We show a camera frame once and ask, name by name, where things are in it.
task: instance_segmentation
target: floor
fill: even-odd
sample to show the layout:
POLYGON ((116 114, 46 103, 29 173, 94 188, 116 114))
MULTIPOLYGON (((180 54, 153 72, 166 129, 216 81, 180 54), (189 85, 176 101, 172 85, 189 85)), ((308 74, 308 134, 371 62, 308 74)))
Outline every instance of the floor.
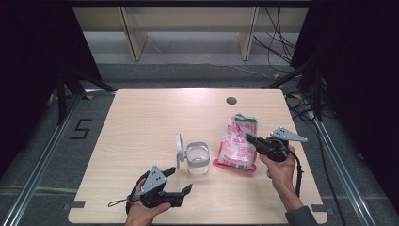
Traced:
MULTIPOLYGON (((148 73, 155 68, 153 65, 157 65, 156 68, 159 72, 172 74, 172 76, 186 76, 168 66, 173 64, 181 65, 187 70, 208 70, 205 72, 226 73, 224 70, 231 70, 229 71, 231 76, 238 76, 236 74, 239 72, 242 76, 258 76, 256 79, 265 80, 273 78, 275 74, 280 76, 286 74, 281 71, 292 70, 286 61, 275 54, 268 53, 257 41, 252 44, 249 61, 243 61, 236 35, 233 33, 150 33, 143 55, 137 62, 131 60, 123 33, 92 32, 86 33, 85 36, 104 81, 115 87, 162 86, 162 83, 158 82, 159 79, 163 79, 160 77, 154 77, 153 81, 155 82, 152 85, 148 84, 151 79, 146 81, 147 83, 132 84, 131 81, 129 82, 129 78, 123 76, 132 70, 133 66, 138 73, 148 73)), ((266 34, 255 34, 255 36, 267 46, 270 44, 271 38, 266 34)), ((284 37, 289 42, 295 43, 297 34, 284 34, 284 37)), ((272 48, 283 53, 281 45, 276 41, 272 48)), ((298 79, 300 77, 284 85, 281 88, 284 93, 296 91, 295 84, 298 79)), ((176 80, 174 84, 168 84, 168 86, 180 86, 176 84, 179 81, 176 80)), ((197 81, 196 86, 259 86, 259 82, 255 80, 231 84, 217 82, 220 81, 214 83, 197 81)), ((68 210, 101 131, 107 109, 112 104, 113 95, 95 95, 90 98, 92 99, 78 100, 74 106, 71 122, 65 126, 65 132, 58 134, 58 142, 52 144, 55 148, 49 152, 49 160, 46 162, 42 175, 37 178, 34 193, 28 197, 29 202, 26 208, 21 210, 23 214, 14 225, 71 225, 68 222, 68 210), (84 135, 82 131, 75 130, 78 122, 82 126, 89 127, 88 137, 85 139, 72 138, 84 135)), ((295 107, 301 101, 302 99, 288 98, 287 104, 296 110, 303 110, 303 108, 300 109, 300 106, 295 107)), ((69 100, 70 105, 73 105, 74 102, 74 99, 69 100)), ((323 152, 321 152, 317 133, 312 123, 296 117, 295 126, 299 134, 306 135, 309 140, 313 140, 313 142, 303 144, 303 147, 328 212, 326 225, 399 225, 397 213, 367 168, 367 164, 356 157, 357 150, 341 126, 339 119, 334 115, 333 109, 326 109, 324 114, 324 121, 318 126, 326 128, 325 137, 329 137, 331 143, 329 146, 325 145, 323 152), (343 163, 345 169, 343 174, 349 176, 349 184, 352 183, 351 185, 359 193, 360 200, 366 203, 365 206, 370 213, 357 212, 356 200, 353 200, 352 195, 349 194, 347 185, 345 185, 347 182, 343 181, 347 178, 343 177, 339 173, 341 169, 336 167, 334 152, 343 163), (327 174, 324 171, 324 164, 326 164, 327 174), (372 224, 364 222, 369 218, 371 218, 372 224)), ((37 125, 37 133, 32 134, 26 149, 18 154, 0 181, 1 222, 6 220, 8 211, 12 210, 13 204, 23 191, 26 182, 29 181, 32 171, 41 161, 41 155, 50 150, 49 140, 57 130, 56 122, 57 106, 53 100, 37 125)))

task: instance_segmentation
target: gray floor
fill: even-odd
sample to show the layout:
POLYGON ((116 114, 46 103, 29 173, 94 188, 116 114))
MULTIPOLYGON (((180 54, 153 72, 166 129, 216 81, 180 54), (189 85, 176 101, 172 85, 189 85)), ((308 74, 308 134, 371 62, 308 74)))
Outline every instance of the gray floor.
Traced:
MULTIPOLYGON (((256 35, 260 40, 264 40, 264 43, 270 41, 265 34, 256 35)), ((151 33, 138 62, 131 61, 124 35, 121 33, 87 33, 86 37, 104 82, 116 88, 258 88, 273 82, 270 79, 273 74, 284 75, 268 66, 267 51, 256 41, 252 45, 250 60, 242 61, 238 42, 232 33, 151 33)), ((286 34, 285 37, 295 42, 297 34, 286 34)), ((275 55, 270 55, 270 63, 278 70, 291 70, 286 62, 275 55)), ((298 79, 284 84, 281 89, 285 93, 295 91, 298 79)), ((95 88, 89 83, 84 83, 84 86, 95 88)), ((68 222, 66 205, 74 199, 112 100, 113 95, 95 95, 90 100, 79 102, 19 225, 71 225, 68 222), (87 137, 71 139, 83 135, 83 132, 75 131, 76 124, 82 119, 91 120, 81 124, 89 129, 87 137)), ((299 99, 287 99, 290 106, 299 102, 299 99)), ((324 113, 334 116, 334 112, 330 110, 324 113)), ((323 119, 323 124, 362 198, 370 208, 376 225, 399 225, 397 213, 373 174, 364 162, 355 157, 357 150, 339 119, 323 119)), ((0 181, 1 221, 35 168, 56 129, 56 122, 57 105, 56 101, 53 101, 41 117, 36 133, 32 134, 26 149, 18 154, 0 181)), ((342 225, 337 204, 323 171, 315 129, 310 122, 299 118, 295 118, 295 126, 300 135, 310 140, 309 143, 304 143, 303 147, 324 205, 333 212, 328 215, 326 225, 342 225)), ((361 225, 327 154, 326 159, 330 181, 346 225, 361 225)))

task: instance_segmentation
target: light wood tabletop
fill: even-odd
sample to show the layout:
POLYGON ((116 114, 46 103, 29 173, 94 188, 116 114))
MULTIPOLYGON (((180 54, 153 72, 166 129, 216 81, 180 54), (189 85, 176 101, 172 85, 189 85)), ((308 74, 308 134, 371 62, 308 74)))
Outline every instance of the light wood tabletop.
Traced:
MULTIPOLYGON (((104 127, 72 208, 72 223, 124 223, 125 199, 137 179, 153 165, 160 170, 176 167, 176 134, 183 145, 203 141, 211 150, 205 175, 191 175, 187 163, 168 177, 166 192, 178 192, 193 184, 182 207, 157 216, 154 224, 277 224, 287 223, 285 208, 259 157, 257 169, 248 174, 212 165, 229 120, 237 113, 255 117, 258 137, 269 137, 280 126, 296 133, 287 104, 279 89, 120 89, 111 105, 104 127), (237 100, 235 105, 227 98, 237 100)), ((299 157, 303 178, 300 198, 305 205, 323 204, 307 158, 299 142, 290 141, 299 157)), ((313 213, 318 223, 326 212, 313 213)))

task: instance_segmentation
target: dark sleeve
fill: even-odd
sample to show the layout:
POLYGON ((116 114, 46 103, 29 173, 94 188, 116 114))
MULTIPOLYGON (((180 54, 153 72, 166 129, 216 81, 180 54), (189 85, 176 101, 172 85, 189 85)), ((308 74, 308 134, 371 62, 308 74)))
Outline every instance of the dark sleeve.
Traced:
POLYGON ((316 219, 314 218, 308 206, 303 206, 295 211, 287 212, 285 213, 285 217, 287 217, 288 223, 291 226, 317 225, 316 219))

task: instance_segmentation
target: plastic bag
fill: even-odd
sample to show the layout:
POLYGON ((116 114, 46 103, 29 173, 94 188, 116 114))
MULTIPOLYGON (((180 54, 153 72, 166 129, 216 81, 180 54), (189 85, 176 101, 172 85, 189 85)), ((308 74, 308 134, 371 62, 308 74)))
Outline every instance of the plastic bag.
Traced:
POLYGON ((231 117, 220 143, 219 157, 213 162, 214 166, 254 172, 257 152, 256 148, 246 140, 246 133, 249 130, 256 135, 257 125, 253 117, 241 114, 231 117))

